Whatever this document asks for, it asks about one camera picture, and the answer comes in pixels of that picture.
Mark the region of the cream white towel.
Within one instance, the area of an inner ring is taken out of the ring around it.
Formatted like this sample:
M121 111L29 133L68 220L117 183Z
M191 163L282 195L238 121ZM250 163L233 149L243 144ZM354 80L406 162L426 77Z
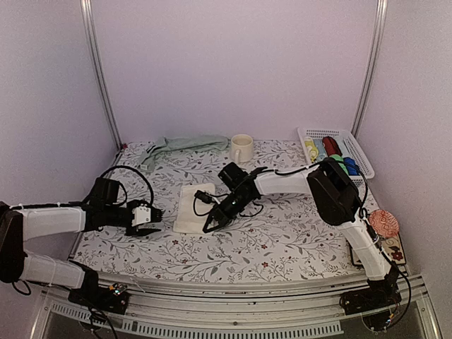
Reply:
M208 213L212 208L212 205L196 199L195 193L197 191L215 195L215 185L214 183L207 183L186 185L181 188L177 218L173 224L174 232L181 234L204 234L203 226L207 217L197 216L194 210L196 210L198 214Z

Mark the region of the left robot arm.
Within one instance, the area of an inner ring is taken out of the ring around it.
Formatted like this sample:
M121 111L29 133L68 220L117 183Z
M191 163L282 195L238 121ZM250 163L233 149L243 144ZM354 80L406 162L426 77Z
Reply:
M100 231L119 227L129 237L155 232L148 223L162 221L163 211L148 200L118 200L125 186L102 174L82 201L68 203L1 204L1 281L19 281L66 287L78 293L89 306L105 300L96 271L81 264L40 256L26 251L28 240L53 234Z

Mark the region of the cream ceramic mug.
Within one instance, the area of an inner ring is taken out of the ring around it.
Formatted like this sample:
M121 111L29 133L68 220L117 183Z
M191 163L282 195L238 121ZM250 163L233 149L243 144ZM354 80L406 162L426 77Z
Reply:
M230 157L236 164L249 162L254 154L254 140L246 134L231 138Z

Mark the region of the mint green towel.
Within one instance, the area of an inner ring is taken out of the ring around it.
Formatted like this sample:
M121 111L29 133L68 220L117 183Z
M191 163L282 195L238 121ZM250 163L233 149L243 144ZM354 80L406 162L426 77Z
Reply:
M157 158L163 153L180 150L223 151L228 147L228 144L229 139L220 135L202 135L194 138L161 137L141 153L138 160L138 168L144 172L151 173L155 169Z

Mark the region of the light blue rolled towel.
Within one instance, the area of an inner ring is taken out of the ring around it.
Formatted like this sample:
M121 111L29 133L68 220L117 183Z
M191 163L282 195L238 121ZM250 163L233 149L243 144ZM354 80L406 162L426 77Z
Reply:
M327 156L326 150L323 146L323 142L321 139L314 139L313 140L314 145L316 146L316 149L318 150L318 155L316 156L316 159L314 162L320 162L324 160Z

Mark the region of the red rolled towel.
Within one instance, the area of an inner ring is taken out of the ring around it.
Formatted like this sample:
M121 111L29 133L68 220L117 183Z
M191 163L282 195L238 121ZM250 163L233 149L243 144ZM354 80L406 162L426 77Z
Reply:
M325 136L322 138L322 142L327 156L331 156L332 154L343 155L337 141L333 137Z

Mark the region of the white plastic basket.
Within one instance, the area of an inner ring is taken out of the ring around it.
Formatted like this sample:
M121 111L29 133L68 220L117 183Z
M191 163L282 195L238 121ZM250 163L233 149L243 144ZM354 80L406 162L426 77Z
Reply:
M297 128L302 150L308 165L333 156L359 168L366 179L375 172L355 137L346 130Z

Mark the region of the red patterned bowl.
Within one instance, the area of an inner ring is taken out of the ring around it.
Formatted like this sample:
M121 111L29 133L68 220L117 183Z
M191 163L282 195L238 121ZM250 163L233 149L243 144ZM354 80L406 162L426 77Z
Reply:
M375 210L371 212L369 223L381 237L388 239L398 236L400 225L394 215L387 210Z

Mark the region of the floral square plate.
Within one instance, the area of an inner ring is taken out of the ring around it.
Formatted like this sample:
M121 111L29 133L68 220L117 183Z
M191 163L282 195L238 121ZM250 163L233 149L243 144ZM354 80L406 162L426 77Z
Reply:
M384 238L380 236L380 242L388 257L397 263L398 266L403 266L407 263L403 244L401 242L400 235L395 237ZM350 250L350 258L353 266L363 268L362 262L359 256L355 253L355 250L348 244Z

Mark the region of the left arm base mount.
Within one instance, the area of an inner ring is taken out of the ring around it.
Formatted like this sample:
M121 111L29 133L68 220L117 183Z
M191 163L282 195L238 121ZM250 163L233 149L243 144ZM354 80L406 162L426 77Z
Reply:
M124 315L129 305L128 286L114 283L108 287L83 284L79 289L70 289L68 301L99 311Z

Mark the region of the aluminium front rail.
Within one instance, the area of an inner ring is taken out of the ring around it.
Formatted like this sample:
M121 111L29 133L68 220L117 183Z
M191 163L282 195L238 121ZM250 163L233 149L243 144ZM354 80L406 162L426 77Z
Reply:
M124 277L125 314L91 321L63 290L45 289L32 338L443 338L420 275L400 279L398 323L376 331L384 308L347 315L345 292L366 287L362 274L295 282L208 284Z

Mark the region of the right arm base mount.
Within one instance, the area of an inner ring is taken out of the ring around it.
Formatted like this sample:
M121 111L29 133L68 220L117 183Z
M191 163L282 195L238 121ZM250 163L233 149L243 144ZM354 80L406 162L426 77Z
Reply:
M342 293L339 305L351 315L396 305L401 300L397 284L369 281L367 288Z

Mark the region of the left aluminium frame post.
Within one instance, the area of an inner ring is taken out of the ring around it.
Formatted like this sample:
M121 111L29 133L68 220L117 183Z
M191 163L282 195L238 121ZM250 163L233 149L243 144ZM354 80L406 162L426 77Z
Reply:
M107 89L107 82L105 80L105 75L102 67L100 49L97 43L97 36L95 31L92 1L80 0L80 5L83 25L85 28L85 35L88 43L88 50L90 52L90 58L93 63L93 71L95 74L95 79L97 81L97 88L99 90L102 107L105 112L107 126L111 133L112 140L115 144L116 149L121 150L123 143L121 142L119 128L112 109L112 103Z

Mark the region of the aluminium frame post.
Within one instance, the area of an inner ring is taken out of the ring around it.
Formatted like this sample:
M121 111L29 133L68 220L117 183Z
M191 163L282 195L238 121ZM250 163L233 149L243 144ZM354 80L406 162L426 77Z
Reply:
M116 149L121 150L123 143L121 142L119 128L112 109L112 103L107 89L107 82L105 80L105 75L102 67L100 49L97 43L97 36L95 31L92 1L80 0L80 5L83 25L85 28L85 35L88 43L88 50L90 52L90 58L93 63L93 71L95 74L95 79L97 81L97 88L99 90L102 107L105 112L107 126L111 133L112 140L115 144Z
M387 0L378 0L376 2L376 15L374 20L374 29L371 36L371 47L369 51L369 58L367 62L366 71L364 74L364 82L362 85L361 94L359 96L355 118L353 120L351 129L351 134L355 138L358 137L359 131L362 127L362 123L364 121L364 115L367 109L367 104L371 93L371 86L374 80L374 74L376 71L377 62L379 58L379 52L383 41L387 10L388 10Z

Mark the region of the right aluminium frame post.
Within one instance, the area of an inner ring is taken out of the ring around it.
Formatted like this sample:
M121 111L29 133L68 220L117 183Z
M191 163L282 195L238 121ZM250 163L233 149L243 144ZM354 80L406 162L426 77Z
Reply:
M364 82L362 85L361 94L359 96L355 118L353 120L351 129L351 134L355 138L358 137L359 131L362 127L362 123L364 121L364 115L367 109L367 104L371 93L371 86L374 80L374 74L376 71L377 62L379 58L379 52L383 41L387 10L388 10L387 0L378 0L376 2L376 15L374 20L374 29L371 36L371 47L369 51L369 58L367 62L366 71L364 74Z

